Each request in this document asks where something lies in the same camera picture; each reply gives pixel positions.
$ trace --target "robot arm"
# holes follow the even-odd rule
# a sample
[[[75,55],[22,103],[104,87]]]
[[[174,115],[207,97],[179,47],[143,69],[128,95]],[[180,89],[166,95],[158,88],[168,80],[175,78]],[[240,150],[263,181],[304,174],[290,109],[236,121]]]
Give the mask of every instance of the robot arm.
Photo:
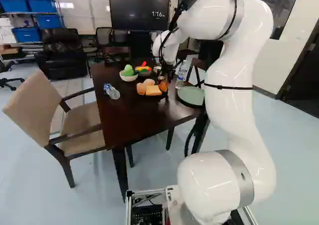
[[[154,56],[158,57],[160,55],[160,45],[168,34],[169,30],[164,31],[154,40],[152,47]],[[180,29],[170,35],[162,49],[163,59],[166,63],[175,63],[179,44],[183,43],[187,38],[188,36],[184,34]]]
[[[226,221],[236,208],[268,198],[276,186],[275,165],[255,125],[250,90],[253,66],[272,33],[273,17],[260,0],[192,2],[175,18],[179,29],[166,40],[167,31],[157,38],[153,52],[157,55],[164,41],[163,57],[173,62],[186,37],[221,37],[224,42],[225,50],[208,69],[205,83],[233,89],[206,86],[205,106],[213,126],[227,134],[228,146],[187,157],[177,173],[187,208],[200,224],[212,225]]]

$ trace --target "window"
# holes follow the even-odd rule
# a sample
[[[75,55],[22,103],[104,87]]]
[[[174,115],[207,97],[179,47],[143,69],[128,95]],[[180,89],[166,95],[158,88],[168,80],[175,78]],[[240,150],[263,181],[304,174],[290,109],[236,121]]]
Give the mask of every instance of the window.
[[[271,39],[279,39],[296,0],[262,0],[273,12],[274,30]]]

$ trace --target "water bottle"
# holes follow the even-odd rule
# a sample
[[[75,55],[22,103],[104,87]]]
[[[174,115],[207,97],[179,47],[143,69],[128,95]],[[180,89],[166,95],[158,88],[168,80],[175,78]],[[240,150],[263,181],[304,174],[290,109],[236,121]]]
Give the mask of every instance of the water bottle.
[[[186,74],[188,71],[188,66],[186,64],[186,60],[183,60],[182,64],[179,67],[179,71],[177,73],[177,79],[176,79],[176,89],[180,89],[184,86],[184,81],[186,80]]]
[[[104,84],[104,93],[110,96],[111,99],[119,99],[120,93],[111,84]]]

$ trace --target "tv screen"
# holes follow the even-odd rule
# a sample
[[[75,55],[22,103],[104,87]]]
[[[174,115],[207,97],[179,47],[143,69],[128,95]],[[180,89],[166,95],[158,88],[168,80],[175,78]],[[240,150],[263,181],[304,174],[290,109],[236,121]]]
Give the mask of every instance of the tv screen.
[[[110,0],[112,28],[167,30],[169,0]]]

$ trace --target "black strap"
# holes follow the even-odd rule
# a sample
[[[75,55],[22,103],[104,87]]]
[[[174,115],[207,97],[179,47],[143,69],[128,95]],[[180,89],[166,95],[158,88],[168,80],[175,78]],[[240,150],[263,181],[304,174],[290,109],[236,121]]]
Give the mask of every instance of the black strap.
[[[204,85],[208,87],[216,88],[216,89],[236,89],[236,90],[252,90],[253,89],[253,87],[230,87],[230,86],[222,86],[222,85],[214,85],[214,84],[206,84],[206,83],[204,83]]]
[[[225,35],[227,35],[227,34],[229,33],[229,31],[230,31],[231,26],[232,26],[233,23],[234,23],[234,20],[235,20],[236,14],[237,14],[237,1],[238,1],[238,0],[234,0],[234,1],[235,1],[235,10],[234,10],[234,15],[233,15],[233,18],[232,18],[232,20],[231,20],[231,23],[230,23],[228,29],[225,31],[225,33],[223,33],[223,35],[222,35],[221,37],[217,38],[216,40],[219,40],[219,39],[221,39],[222,37],[224,37]]]

